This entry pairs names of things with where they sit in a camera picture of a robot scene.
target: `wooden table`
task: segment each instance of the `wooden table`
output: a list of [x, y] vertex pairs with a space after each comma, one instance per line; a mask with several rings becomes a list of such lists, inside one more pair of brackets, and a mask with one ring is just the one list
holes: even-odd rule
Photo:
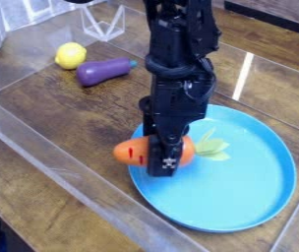
[[[139, 1], [123, 2], [143, 10]], [[223, 10], [215, 10], [215, 16], [223, 31], [222, 42], [299, 70], [299, 34]], [[141, 41], [139, 46], [143, 46], [147, 37], [137, 39]], [[286, 209], [251, 230], [211, 234], [176, 227], [210, 251], [268, 251], [299, 201], [299, 78], [295, 85], [284, 80], [272, 86], [272, 80], [279, 80], [283, 70], [267, 69], [262, 60], [260, 75], [242, 98], [234, 100], [232, 78], [236, 78], [242, 65], [232, 65], [244, 52], [232, 51], [226, 45], [222, 48], [224, 51], [211, 56], [219, 76], [219, 88], [211, 102], [254, 115], [279, 134], [295, 158], [298, 186]], [[140, 58], [103, 42], [88, 46], [91, 59], [117, 56], [139, 61], [139, 67], [128, 76], [83, 90], [75, 85], [75, 73], [60, 71], [52, 64], [0, 92], [0, 104], [149, 208], [132, 186], [124, 165], [116, 164], [107, 156], [112, 146], [128, 138], [141, 120], [136, 101], [149, 92], [151, 76]], [[36, 251], [141, 250], [1, 141], [0, 217]]]

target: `acrylic barrier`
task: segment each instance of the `acrylic barrier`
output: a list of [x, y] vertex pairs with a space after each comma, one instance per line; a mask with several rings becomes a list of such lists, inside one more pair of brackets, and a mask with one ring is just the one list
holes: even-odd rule
[[[57, 46], [64, 42], [76, 41], [95, 48], [97, 41], [104, 41], [141, 61], [148, 51], [148, 37], [141, 10], [123, 6], [117, 1], [100, 1], [93, 6], [79, 7], [76, 11], [45, 23], [13, 31], [4, 49], [0, 50], [0, 139], [145, 251], [207, 251], [207, 246], [200, 245], [137, 203], [120, 189], [120, 181], [113, 180], [95, 163], [93, 166], [84, 164], [91, 162], [89, 158], [77, 158], [80, 154], [75, 146], [69, 147], [61, 140], [65, 137], [57, 135], [56, 130], [52, 131], [52, 127], [57, 125], [50, 118], [57, 115], [57, 111], [62, 115], [69, 113], [62, 118], [68, 134], [73, 133], [69, 126], [73, 120], [77, 119], [76, 126], [85, 128], [88, 114], [99, 113], [100, 109], [108, 111], [104, 106], [87, 108], [76, 103], [81, 98], [87, 99], [85, 102], [96, 102], [99, 97], [91, 100], [87, 94], [75, 90], [77, 88], [66, 90], [58, 87], [56, 90], [45, 82], [50, 73], [46, 67], [52, 67]], [[299, 109], [293, 102], [299, 102], [299, 87], [288, 89], [297, 87], [299, 72], [223, 43], [220, 50], [210, 57], [218, 76], [216, 92], [299, 129], [299, 121], [293, 120], [299, 118]], [[70, 81], [75, 80], [70, 74], [65, 75]], [[144, 88], [149, 89], [149, 79], [144, 78], [144, 82], [148, 82]], [[37, 97], [30, 97], [32, 100], [25, 101], [25, 97], [32, 93]], [[272, 107], [274, 103], [264, 102], [264, 98], [275, 99], [275, 94], [276, 102], [280, 104], [276, 109]], [[79, 95], [77, 99], [69, 98], [70, 95]], [[60, 97], [64, 102], [72, 102], [69, 107], [76, 113], [70, 112], [69, 107], [66, 110], [56, 103]], [[25, 104], [16, 102], [16, 98], [22, 99]], [[141, 94], [133, 93], [131, 101], [136, 103], [140, 98]], [[54, 107], [41, 111], [41, 103], [50, 103]], [[49, 125], [38, 124], [37, 114], [49, 121]], [[89, 148], [95, 145], [87, 142], [81, 141], [76, 147]], [[282, 247], [288, 248], [291, 245], [290, 235], [297, 235], [294, 231], [299, 224], [297, 214], [299, 207], [272, 251], [282, 251]]]

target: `yellow lemon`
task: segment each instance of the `yellow lemon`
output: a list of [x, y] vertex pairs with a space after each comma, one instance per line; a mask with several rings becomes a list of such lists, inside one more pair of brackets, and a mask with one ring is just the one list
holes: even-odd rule
[[64, 43], [56, 52], [54, 62], [66, 70], [76, 69], [85, 61], [87, 49], [75, 42]]

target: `toy carrot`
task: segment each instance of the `toy carrot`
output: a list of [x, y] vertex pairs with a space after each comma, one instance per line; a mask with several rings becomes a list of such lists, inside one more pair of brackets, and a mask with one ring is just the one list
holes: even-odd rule
[[[230, 156], [223, 152], [228, 147], [222, 139], [208, 139], [214, 133], [214, 129], [210, 130], [200, 141], [194, 144], [190, 136], [183, 137], [184, 149], [180, 159], [180, 166], [187, 165], [194, 156], [202, 156], [212, 160], [226, 160]], [[148, 162], [148, 136], [133, 138], [115, 146], [112, 154], [117, 161], [128, 165], [147, 166]]]

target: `toy eggplant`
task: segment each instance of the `toy eggplant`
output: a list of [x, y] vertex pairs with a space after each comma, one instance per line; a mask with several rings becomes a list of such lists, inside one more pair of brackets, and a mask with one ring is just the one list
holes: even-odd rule
[[80, 85], [88, 88], [111, 78], [128, 74], [135, 66], [136, 61], [125, 57], [107, 61], [88, 61], [77, 67], [77, 80]]

